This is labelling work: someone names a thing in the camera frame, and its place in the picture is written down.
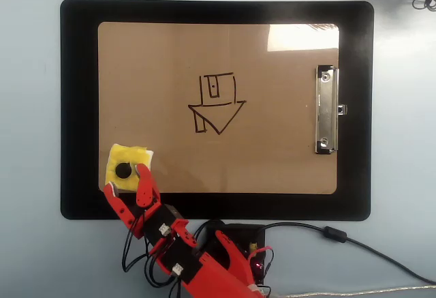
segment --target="dot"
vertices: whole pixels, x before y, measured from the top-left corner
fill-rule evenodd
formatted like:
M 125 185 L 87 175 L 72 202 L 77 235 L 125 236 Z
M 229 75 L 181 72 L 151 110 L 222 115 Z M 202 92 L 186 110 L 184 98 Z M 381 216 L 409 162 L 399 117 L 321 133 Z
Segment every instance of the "dot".
M 126 179 L 131 175 L 131 167 L 129 163 L 120 163 L 115 168 L 115 174 L 120 179 Z

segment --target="arrow drawing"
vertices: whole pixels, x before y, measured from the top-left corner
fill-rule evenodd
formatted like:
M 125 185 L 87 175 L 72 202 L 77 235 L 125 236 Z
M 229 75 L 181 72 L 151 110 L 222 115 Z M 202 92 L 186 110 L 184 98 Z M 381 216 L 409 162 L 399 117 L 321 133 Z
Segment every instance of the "arrow drawing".
M 196 133 L 206 132 L 206 123 L 221 134 L 247 102 L 236 101 L 236 79 L 231 73 L 200 76 L 201 103 L 188 105 Z

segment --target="red robot arm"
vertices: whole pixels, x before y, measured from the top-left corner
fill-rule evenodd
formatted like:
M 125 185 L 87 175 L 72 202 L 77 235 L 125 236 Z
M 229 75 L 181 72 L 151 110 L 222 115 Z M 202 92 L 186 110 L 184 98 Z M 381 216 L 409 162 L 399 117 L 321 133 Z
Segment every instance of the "red robot arm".
M 104 194 L 116 214 L 132 229 L 136 238 L 146 236 L 153 245 L 150 254 L 157 255 L 157 264 L 168 275 L 178 277 L 194 298 L 262 298 L 255 285 L 249 261 L 236 245 L 221 231 L 218 240 L 227 250 L 230 267 L 225 269 L 212 256 L 197 248 L 194 236 L 186 229 L 188 220 L 178 211 L 161 203 L 157 185 L 150 170 L 143 164 L 136 166 L 139 175 L 135 209 L 119 198 L 112 183 L 104 187 Z

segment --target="black marker line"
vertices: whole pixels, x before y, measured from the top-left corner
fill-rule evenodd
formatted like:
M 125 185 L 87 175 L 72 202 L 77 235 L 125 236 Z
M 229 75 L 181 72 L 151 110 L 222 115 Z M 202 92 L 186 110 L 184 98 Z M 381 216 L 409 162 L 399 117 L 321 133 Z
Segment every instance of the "black marker line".
M 211 79 L 210 79 L 209 76 L 205 76 L 205 77 L 207 77 L 207 85 L 208 85 L 208 87 L 209 87 L 209 97 L 211 97 L 211 98 L 219 98 L 218 78 L 215 77 L 215 79 L 216 79 L 216 84 L 217 84 L 217 94 L 216 94 L 216 95 L 213 95 L 213 94 L 212 94 Z
M 225 102 L 224 104 L 216 104 L 216 105 L 201 105 L 201 107 L 226 106 L 226 105 L 230 105 L 230 104 L 233 104 L 233 102 Z
M 206 75 L 203 75 L 203 76 L 206 77 L 206 76 L 223 76 L 223 75 L 233 75 L 233 72 L 222 73 L 222 74 L 206 74 Z
M 198 129 L 198 124 L 197 124 L 197 117 L 196 117 L 197 113 L 194 110 L 192 110 L 192 113 L 193 113 L 193 121 L 194 121 L 194 123 L 196 125 L 196 133 L 205 133 L 205 131 L 206 131 L 206 124 L 204 123 L 204 119 L 201 117 L 202 122 L 203 122 L 203 130 L 199 130 Z
M 200 79 L 200 101 L 201 101 L 201 105 L 203 105 L 203 87 L 202 87 L 202 76 L 200 75 L 199 77 Z
M 218 76 L 215 77 L 215 81 L 217 82 L 217 97 L 219 98 L 219 83 L 218 83 Z
M 236 103 L 236 79 L 233 76 L 233 85 L 234 85 L 234 103 Z
M 213 125 L 213 123 L 211 121 L 209 121 L 206 117 L 204 117 L 203 115 L 201 115 L 200 113 L 197 112 L 197 114 L 205 121 L 207 122 L 207 124 L 209 124 L 215 131 L 216 133 L 218 133 L 218 135 L 221 135 L 221 133 L 224 132 L 224 130 L 228 127 L 228 125 L 230 124 L 230 122 L 235 118 L 235 116 L 239 113 L 240 109 L 244 106 L 244 104 L 246 103 L 246 100 L 242 100 L 240 103 L 241 105 L 239 106 L 238 110 L 234 113 L 234 115 L 232 116 L 232 118 L 226 123 L 226 125 L 224 126 L 224 128 L 219 131 L 217 129 L 217 127 L 215 125 Z
M 239 113 L 240 109 L 244 106 L 245 103 L 246 103 L 246 101 L 243 101 L 243 102 L 240 104 L 238 110 L 236 111 L 236 113 L 234 113 L 233 117 L 232 117 L 232 118 L 227 122 L 227 124 L 225 125 L 225 127 L 222 129 L 221 133 L 224 132 L 224 130 L 227 128 L 227 126 L 230 124 L 230 122 L 235 118 L 236 114 Z

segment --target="red wire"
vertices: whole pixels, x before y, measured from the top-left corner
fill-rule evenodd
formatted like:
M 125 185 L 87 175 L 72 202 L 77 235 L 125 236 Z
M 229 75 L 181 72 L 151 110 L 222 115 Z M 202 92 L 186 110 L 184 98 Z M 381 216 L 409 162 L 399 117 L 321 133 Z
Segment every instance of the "red wire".
M 267 250 L 273 250 L 269 245 L 263 248 L 259 248 L 256 249 L 254 252 L 252 252 L 249 256 L 248 256 L 248 263 L 250 263 L 251 259 L 256 256 L 256 254 L 259 254 L 260 252 L 265 252 Z

